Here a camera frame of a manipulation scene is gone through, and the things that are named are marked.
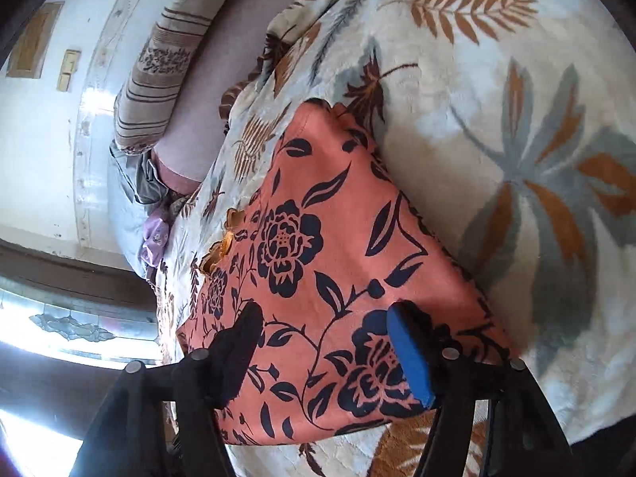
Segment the light blue grey pillow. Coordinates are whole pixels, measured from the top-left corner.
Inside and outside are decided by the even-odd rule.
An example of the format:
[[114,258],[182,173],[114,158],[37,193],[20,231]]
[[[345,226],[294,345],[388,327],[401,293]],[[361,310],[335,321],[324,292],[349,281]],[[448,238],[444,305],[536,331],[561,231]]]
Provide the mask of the light blue grey pillow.
[[167,198],[168,188],[159,179],[150,153],[126,154],[112,141],[108,166],[111,229],[129,267],[148,282],[154,281],[157,268],[139,258],[142,224],[157,207],[167,207]]

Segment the beige wall switch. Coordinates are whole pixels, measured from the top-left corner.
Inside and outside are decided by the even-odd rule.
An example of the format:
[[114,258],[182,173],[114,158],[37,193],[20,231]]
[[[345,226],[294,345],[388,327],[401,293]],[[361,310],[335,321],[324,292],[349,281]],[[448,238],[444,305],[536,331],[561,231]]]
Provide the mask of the beige wall switch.
[[81,52],[79,50],[65,50],[60,66],[56,89],[66,93],[69,91],[73,74],[77,72]]

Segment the stained glass window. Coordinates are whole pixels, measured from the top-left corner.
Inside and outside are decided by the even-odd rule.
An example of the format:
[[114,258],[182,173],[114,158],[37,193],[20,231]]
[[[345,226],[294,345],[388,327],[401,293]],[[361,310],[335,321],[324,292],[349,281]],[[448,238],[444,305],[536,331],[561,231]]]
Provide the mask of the stained glass window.
[[51,359],[121,369],[162,362],[154,312],[70,297],[1,279],[1,341]]

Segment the pink mauve bed sheet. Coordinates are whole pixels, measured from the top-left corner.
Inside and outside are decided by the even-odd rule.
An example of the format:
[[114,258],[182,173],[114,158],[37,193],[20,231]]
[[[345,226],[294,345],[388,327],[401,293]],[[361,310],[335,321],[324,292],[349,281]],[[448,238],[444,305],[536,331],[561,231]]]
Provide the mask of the pink mauve bed sheet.
[[161,140],[153,147],[159,177],[189,195],[224,142],[222,95],[248,79],[263,52],[270,21],[293,0],[227,0],[194,54]]

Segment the cream leaf-pattern fleece blanket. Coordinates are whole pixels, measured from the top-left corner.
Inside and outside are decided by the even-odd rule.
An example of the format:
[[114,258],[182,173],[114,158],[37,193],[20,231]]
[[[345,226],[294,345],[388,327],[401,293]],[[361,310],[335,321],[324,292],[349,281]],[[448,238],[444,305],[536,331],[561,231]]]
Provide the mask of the cream leaf-pattern fleece blanket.
[[305,97],[370,106],[390,172],[492,296],[597,473],[634,440],[635,52],[601,0],[295,0],[255,81],[206,118],[221,50],[200,49],[172,132],[227,128],[185,208],[159,291],[159,338],[200,279],[185,266],[256,188],[271,140],[247,130]]

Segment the purple floral cloth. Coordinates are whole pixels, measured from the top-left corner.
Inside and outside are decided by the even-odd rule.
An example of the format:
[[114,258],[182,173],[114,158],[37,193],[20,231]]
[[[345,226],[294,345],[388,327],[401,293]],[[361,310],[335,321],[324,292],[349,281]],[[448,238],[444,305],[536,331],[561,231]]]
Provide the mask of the purple floral cloth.
[[139,258],[150,267],[159,267],[170,236],[170,214],[166,206],[159,206],[142,224],[142,243]]

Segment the orange black floral garment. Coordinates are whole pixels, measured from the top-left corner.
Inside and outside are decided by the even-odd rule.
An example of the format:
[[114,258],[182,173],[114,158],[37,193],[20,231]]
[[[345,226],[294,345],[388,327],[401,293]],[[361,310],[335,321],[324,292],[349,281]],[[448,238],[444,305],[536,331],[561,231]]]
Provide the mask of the orange black floral garment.
[[217,414],[229,444],[316,442],[423,412],[389,340],[394,302],[427,313],[441,347],[496,364],[510,354],[484,293],[341,105],[299,106],[260,188],[227,220],[229,250],[203,267],[178,338],[206,347],[242,308],[262,309],[246,378]]

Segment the brown framed wall panel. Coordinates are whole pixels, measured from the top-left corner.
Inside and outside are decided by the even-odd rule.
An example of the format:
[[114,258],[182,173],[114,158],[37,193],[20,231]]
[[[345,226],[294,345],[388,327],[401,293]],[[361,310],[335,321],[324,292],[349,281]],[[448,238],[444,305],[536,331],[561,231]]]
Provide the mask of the brown framed wall panel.
[[47,2],[33,14],[9,56],[8,78],[40,79],[48,44],[63,1]]

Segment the striped beige bolster pillow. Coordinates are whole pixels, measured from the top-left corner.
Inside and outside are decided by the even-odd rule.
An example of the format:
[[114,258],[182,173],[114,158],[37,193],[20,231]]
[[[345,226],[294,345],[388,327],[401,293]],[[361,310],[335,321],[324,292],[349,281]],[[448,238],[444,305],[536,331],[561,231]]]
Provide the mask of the striped beige bolster pillow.
[[114,140],[126,154],[151,150],[166,132],[185,74],[227,0],[168,0],[118,93]]

